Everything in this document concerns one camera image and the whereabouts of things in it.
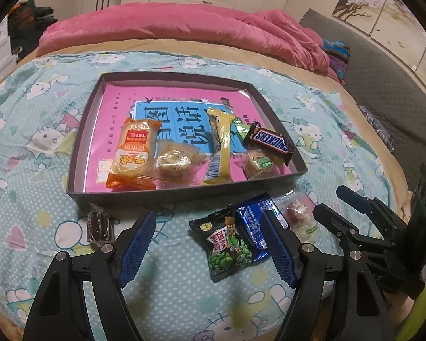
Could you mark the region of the clear red candy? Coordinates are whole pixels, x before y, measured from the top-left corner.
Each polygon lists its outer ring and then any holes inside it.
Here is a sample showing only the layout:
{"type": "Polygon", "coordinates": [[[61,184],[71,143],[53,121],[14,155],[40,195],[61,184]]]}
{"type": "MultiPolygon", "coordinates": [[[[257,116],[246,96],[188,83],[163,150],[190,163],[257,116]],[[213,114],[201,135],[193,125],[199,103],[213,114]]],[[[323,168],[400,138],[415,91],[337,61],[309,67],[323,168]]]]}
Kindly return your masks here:
{"type": "Polygon", "coordinates": [[[319,225],[313,216],[317,198],[313,196],[314,200],[311,200],[309,194],[292,190],[275,199],[291,230],[301,242],[313,243],[319,233],[319,225]]]}

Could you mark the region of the brown chocolate cake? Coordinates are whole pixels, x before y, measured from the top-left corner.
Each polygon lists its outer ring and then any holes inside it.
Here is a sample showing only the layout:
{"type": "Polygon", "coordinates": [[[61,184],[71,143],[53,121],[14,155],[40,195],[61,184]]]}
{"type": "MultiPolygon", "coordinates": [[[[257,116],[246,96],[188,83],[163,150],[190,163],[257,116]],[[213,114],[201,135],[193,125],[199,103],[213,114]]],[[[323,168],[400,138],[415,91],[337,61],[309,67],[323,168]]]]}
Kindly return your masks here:
{"type": "Polygon", "coordinates": [[[114,224],[110,214],[99,205],[89,204],[87,241],[98,246],[114,241],[114,224]]]}

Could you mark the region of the blue Oreo cookie pack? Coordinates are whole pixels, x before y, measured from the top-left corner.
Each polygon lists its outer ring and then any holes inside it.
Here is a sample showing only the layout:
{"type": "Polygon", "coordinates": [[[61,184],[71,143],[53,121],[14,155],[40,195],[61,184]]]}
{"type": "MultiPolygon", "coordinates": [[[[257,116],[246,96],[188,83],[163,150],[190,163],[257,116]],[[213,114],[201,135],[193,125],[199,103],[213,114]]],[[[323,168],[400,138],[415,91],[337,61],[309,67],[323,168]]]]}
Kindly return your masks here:
{"type": "Polygon", "coordinates": [[[239,202],[232,206],[232,210],[238,225],[237,230],[251,252],[252,263],[262,261],[269,255],[261,229],[262,213],[273,212],[284,229],[289,227],[279,207],[268,193],[239,202]]]}

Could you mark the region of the black green peas packet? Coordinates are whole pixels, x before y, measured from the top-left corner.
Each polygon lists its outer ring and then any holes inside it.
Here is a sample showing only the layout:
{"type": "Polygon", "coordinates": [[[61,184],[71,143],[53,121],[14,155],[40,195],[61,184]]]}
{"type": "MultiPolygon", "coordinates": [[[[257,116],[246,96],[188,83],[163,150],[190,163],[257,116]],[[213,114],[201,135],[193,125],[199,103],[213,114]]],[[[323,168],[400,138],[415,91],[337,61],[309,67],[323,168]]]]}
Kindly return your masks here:
{"type": "Polygon", "coordinates": [[[189,222],[189,228],[197,239],[201,239],[214,283],[252,264],[252,250],[239,232],[232,207],[193,219],[189,222]]]}

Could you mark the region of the green label wrapped cake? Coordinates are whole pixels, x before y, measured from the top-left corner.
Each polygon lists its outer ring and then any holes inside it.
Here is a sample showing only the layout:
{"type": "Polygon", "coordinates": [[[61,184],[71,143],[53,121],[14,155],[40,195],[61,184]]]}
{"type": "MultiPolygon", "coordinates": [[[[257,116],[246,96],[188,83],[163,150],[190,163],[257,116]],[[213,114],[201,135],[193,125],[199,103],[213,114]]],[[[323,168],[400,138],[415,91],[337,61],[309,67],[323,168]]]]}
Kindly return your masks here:
{"type": "Polygon", "coordinates": [[[242,166],[248,180],[281,176],[282,160],[274,153],[263,149],[249,149],[242,166]]]}

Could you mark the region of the Snickers bar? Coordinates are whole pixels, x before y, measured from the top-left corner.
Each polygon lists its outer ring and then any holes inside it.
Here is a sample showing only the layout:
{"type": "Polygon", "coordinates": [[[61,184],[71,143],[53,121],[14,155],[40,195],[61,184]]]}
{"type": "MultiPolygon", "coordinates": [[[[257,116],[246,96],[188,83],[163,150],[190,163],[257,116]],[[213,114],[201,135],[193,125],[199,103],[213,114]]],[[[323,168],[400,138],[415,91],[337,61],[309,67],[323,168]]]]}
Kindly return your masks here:
{"type": "Polygon", "coordinates": [[[295,144],[288,136],[263,128],[259,122],[253,122],[242,142],[243,146],[259,147],[278,156],[286,166],[292,160],[295,144]]]}

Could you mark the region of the yellow wafer bar pack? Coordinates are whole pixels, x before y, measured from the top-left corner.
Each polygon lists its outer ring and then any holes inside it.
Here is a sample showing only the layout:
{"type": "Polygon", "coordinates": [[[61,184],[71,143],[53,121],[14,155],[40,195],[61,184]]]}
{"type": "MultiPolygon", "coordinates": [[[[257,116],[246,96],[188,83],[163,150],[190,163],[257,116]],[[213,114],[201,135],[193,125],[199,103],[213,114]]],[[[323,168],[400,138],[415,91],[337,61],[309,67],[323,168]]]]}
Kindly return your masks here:
{"type": "Polygon", "coordinates": [[[207,108],[212,128],[214,153],[208,163],[204,183],[218,184],[231,180],[231,124],[235,116],[216,108],[207,108]]]}

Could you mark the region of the grey padded headboard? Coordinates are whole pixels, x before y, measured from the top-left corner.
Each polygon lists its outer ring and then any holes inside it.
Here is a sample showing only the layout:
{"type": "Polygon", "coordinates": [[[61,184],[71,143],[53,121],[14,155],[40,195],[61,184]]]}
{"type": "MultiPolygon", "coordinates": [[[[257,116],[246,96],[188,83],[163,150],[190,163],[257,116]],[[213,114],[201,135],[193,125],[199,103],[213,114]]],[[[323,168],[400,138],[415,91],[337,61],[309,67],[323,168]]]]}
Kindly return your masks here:
{"type": "Polygon", "coordinates": [[[313,9],[303,15],[300,23],[323,39],[343,41],[350,48],[345,89],[394,138],[393,155],[409,189],[415,189],[420,165],[426,164],[426,94],[399,64],[351,29],[313,9]]]}

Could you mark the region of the colourful striped pillow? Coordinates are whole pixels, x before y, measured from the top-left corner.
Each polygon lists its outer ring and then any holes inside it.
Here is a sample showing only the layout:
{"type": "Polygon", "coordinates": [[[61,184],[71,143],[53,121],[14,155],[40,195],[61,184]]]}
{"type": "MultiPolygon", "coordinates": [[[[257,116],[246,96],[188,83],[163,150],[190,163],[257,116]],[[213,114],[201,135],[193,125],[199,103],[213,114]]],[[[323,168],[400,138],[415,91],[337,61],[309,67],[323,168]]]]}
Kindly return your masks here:
{"type": "Polygon", "coordinates": [[[350,48],[344,41],[329,41],[324,39],[323,50],[329,57],[329,67],[335,72],[338,79],[343,81],[351,55],[350,48]]]}

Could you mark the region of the clear wrapped round pastry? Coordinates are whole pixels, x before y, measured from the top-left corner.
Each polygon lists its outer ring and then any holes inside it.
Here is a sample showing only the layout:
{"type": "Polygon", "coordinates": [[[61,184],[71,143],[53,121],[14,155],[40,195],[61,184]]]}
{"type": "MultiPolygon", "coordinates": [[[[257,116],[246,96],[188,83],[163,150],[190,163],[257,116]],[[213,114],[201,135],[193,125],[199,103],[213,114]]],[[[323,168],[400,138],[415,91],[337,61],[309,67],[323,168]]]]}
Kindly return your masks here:
{"type": "Polygon", "coordinates": [[[158,140],[154,173],[165,182],[196,183],[206,155],[196,146],[172,140],[158,140]]]}

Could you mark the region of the dark cardboard box tray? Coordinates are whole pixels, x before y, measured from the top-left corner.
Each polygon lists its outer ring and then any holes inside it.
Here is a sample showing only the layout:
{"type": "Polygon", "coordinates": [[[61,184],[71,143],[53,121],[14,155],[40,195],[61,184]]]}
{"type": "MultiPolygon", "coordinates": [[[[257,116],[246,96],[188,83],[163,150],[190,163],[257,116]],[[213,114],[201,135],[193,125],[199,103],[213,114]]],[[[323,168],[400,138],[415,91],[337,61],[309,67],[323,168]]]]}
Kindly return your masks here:
{"type": "Polygon", "coordinates": [[[241,82],[230,78],[215,76],[202,76],[181,72],[109,72],[99,77],[97,83],[87,100],[83,110],[77,137],[74,143],[69,175],[67,181],[67,194],[78,204],[88,205],[94,203],[103,207],[125,206],[137,204],[154,204],[166,202],[194,201],[221,196],[232,196],[244,192],[268,191],[279,187],[293,186],[295,181],[308,171],[305,161],[298,150],[294,150],[292,160],[285,166],[281,176],[269,177],[248,181],[241,168],[237,165],[231,166],[233,182],[194,186],[177,187],[173,189],[155,190],[130,190],[108,192],[84,192],[84,178],[86,176],[87,160],[90,155],[90,142],[94,130],[95,119],[101,101],[100,92],[105,89],[107,83],[123,83],[136,81],[139,85],[145,81],[149,82],[176,82],[189,83],[195,86],[227,87],[233,89],[247,90],[253,99],[266,113],[268,120],[273,125],[270,130],[288,136],[288,132],[281,123],[262,94],[250,83],[241,82]]]}

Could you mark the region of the pink blue picture book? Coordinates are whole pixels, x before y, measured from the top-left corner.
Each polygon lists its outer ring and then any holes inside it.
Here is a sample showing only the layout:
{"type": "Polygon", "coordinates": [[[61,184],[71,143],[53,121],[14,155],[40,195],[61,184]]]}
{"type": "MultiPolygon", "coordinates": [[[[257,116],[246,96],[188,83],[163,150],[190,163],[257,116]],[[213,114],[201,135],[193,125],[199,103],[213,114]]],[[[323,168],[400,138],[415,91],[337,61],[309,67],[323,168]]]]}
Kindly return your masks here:
{"type": "Polygon", "coordinates": [[[161,122],[161,139],[185,142],[212,155],[212,128],[206,110],[233,113],[241,122],[272,128],[266,113],[245,89],[195,86],[189,83],[136,81],[106,84],[95,119],[87,160],[84,192],[108,192],[110,164],[126,118],[161,122]]]}

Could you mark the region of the pink quilt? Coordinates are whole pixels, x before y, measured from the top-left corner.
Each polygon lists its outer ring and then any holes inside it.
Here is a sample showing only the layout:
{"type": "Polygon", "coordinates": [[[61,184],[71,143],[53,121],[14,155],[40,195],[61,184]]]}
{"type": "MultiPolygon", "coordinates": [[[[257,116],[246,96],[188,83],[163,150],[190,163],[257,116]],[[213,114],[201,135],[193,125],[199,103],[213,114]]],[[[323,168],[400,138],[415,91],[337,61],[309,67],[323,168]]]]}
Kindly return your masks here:
{"type": "Polygon", "coordinates": [[[38,55],[76,45],[129,39],[176,39],[257,52],[289,65],[339,77],[319,34],[280,9],[247,13],[205,4],[132,2],[77,15],[49,26],[38,55]]]}

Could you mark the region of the black orange bag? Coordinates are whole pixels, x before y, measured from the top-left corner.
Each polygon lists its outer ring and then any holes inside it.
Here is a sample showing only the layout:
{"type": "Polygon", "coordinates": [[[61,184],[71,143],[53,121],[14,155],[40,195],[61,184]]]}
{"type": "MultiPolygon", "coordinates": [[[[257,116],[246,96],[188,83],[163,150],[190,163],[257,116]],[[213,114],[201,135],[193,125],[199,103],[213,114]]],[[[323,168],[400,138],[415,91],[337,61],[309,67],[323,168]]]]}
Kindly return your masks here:
{"type": "Polygon", "coordinates": [[[34,0],[18,2],[7,15],[12,53],[22,60],[38,47],[43,32],[56,22],[52,7],[36,6],[34,0]]]}

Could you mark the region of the tree landscape wall painting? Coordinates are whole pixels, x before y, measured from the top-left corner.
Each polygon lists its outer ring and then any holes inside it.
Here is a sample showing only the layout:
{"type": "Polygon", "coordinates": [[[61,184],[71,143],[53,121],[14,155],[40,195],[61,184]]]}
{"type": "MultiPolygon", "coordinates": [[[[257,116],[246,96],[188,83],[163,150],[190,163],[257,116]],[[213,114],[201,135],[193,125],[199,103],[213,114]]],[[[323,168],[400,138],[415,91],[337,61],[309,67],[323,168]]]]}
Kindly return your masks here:
{"type": "Polygon", "coordinates": [[[367,34],[426,87],[426,31],[402,0],[338,0],[332,15],[367,34]]]}

